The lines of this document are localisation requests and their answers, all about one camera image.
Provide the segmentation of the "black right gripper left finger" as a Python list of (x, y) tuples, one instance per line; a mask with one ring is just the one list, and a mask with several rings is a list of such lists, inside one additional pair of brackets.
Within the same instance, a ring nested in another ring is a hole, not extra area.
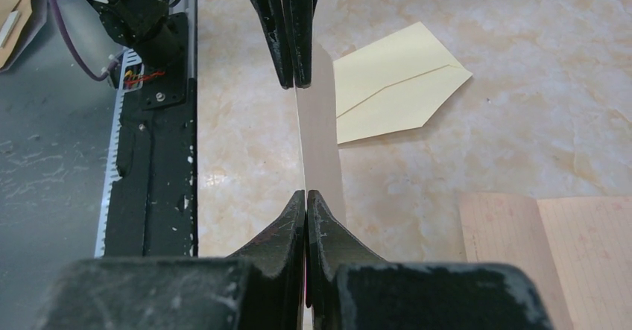
[(303, 327), (306, 192), (293, 193), (278, 218), (230, 254), (250, 265), (238, 329)]

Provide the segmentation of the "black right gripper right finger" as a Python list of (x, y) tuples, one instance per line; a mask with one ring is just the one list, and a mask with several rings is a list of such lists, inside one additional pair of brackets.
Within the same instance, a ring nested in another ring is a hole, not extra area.
[(357, 239), (335, 218), (323, 195), (311, 190), (306, 201), (306, 304), (314, 329), (350, 329), (356, 301), (347, 287), (348, 267), (386, 260)]

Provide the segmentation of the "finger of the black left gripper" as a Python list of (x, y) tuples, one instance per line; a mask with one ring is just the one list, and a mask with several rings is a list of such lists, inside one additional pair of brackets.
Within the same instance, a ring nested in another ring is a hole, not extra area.
[(312, 32), (317, 0), (282, 0), (294, 86), (312, 84)]
[(294, 87), (293, 65), (281, 0), (250, 0), (257, 13), (279, 84)]

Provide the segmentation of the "cream yellow envelope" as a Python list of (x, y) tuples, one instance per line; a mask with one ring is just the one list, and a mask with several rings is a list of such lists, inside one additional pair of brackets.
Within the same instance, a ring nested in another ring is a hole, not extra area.
[(420, 22), (333, 66), (339, 144), (422, 127), (473, 75)]

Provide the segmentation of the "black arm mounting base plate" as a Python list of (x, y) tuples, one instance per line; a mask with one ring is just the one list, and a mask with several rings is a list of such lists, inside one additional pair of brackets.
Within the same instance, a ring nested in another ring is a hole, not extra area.
[(197, 82), (189, 19), (169, 17), (181, 55), (151, 71), (122, 57), (95, 255), (196, 256)]

